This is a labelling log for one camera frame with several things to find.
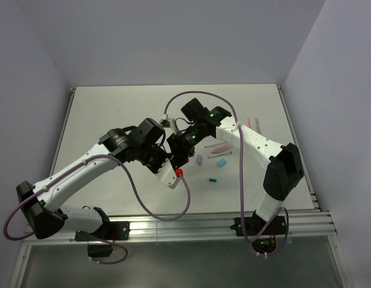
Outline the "light blue cap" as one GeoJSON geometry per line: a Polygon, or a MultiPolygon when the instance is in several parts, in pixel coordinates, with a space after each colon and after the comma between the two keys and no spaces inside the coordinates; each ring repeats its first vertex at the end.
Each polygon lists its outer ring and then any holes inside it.
{"type": "Polygon", "coordinates": [[[225,160],[224,158],[221,158],[221,159],[217,162],[217,166],[218,166],[218,167],[223,167],[226,163],[227,163],[227,160],[225,160]]]}

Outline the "grey blue-tip pen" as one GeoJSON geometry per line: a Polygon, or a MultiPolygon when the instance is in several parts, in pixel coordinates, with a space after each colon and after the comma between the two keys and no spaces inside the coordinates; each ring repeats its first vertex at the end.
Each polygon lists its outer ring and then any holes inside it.
{"type": "Polygon", "coordinates": [[[256,131],[261,134],[259,118],[255,117],[256,131]]]}

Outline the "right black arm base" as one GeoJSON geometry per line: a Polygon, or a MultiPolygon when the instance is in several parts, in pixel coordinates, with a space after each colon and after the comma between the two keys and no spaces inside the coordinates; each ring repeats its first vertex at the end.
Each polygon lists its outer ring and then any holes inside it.
{"type": "MultiPolygon", "coordinates": [[[[245,217],[244,224],[246,228],[246,233],[248,236],[256,236],[261,229],[264,227],[266,222],[259,218],[258,216],[245,217]]],[[[230,229],[236,233],[236,236],[243,236],[243,231],[241,228],[241,219],[240,217],[234,218],[233,225],[230,226],[230,229]]],[[[287,231],[286,220],[284,216],[277,216],[264,230],[262,236],[279,236],[284,235],[287,231]]]]}

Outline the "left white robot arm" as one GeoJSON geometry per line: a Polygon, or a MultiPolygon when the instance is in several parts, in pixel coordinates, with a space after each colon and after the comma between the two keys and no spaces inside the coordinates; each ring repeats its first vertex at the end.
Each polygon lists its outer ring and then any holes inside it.
{"type": "Polygon", "coordinates": [[[19,184],[19,200],[27,201],[22,211],[36,238],[46,239],[61,230],[87,232],[95,239],[108,237],[110,220],[102,209],[73,208],[65,202],[119,163],[138,161],[162,184],[174,188],[178,180],[170,156],[156,144],[162,135],[164,129],[151,118],[131,129],[111,129],[85,155],[58,173],[36,184],[19,184]]]}

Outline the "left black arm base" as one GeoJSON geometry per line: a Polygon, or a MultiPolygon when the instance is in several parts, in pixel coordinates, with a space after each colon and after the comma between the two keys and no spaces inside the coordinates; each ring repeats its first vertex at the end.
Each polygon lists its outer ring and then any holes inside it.
{"type": "Polygon", "coordinates": [[[92,259],[108,258],[119,248],[124,251],[125,259],[128,256],[127,249],[118,243],[129,239],[130,222],[129,221],[111,221],[103,224],[93,233],[77,231],[74,236],[76,242],[98,241],[101,244],[88,244],[87,254],[92,259]]]}

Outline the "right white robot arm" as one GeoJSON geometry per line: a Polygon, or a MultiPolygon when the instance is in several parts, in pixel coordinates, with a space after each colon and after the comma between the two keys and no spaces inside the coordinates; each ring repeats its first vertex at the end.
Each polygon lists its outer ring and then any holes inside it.
{"type": "Polygon", "coordinates": [[[293,143],[274,142],[241,124],[234,106],[222,97],[219,99],[230,111],[220,106],[209,110],[197,98],[185,104],[181,111],[193,125],[176,136],[174,144],[187,152],[211,136],[238,148],[241,209],[244,209],[244,154],[251,156],[265,170],[265,196],[255,210],[253,227],[258,233],[268,233],[283,202],[304,177],[299,149],[293,143]]]}

